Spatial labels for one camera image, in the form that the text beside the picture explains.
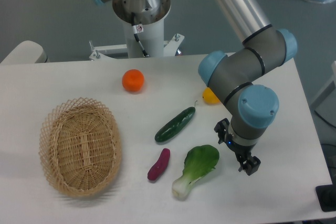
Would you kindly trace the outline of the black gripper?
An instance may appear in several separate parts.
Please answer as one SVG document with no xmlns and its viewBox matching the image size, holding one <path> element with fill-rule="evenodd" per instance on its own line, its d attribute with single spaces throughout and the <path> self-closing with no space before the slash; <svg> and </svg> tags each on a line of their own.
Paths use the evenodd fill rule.
<svg viewBox="0 0 336 224">
<path fill-rule="evenodd" d="M 251 156 L 251 150 L 257 144 L 258 139 L 248 140 L 236 134 L 236 132 L 228 128 L 229 120 L 222 119 L 214 127 L 214 131 L 218 136 L 218 144 L 225 143 L 227 147 L 236 154 L 240 164 L 239 172 L 245 171 L 250 176 L 258 171 L 261 161 L 256 156 Z"/>
</svg>

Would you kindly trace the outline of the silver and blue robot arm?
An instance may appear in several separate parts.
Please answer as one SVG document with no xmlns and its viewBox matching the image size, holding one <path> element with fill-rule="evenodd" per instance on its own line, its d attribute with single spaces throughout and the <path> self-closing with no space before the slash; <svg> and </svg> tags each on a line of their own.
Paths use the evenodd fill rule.
<svg viewBox="0 0 336 224">
<path fill-rule="evenodd" d="M 161 57 L 168 50 L 163 28 L 155 29 L 168 15 L 170 0 L 94 0 L 112 2 L 114 13 L 125 24 L 130 58 Z M 275 119 L 277 95 L 255 80 L 292 59 L 297 41 L 285 29 L 275 30 L 256 0 L 217 0 L 243 49 L 231 56 L 221 51 L 208 54 L 198 73 L 232 115 L 215 126 L 219 142 L 232 150 L 240 170 L 251 175 L 260 166 L 251 149 Z"/>
</svg>

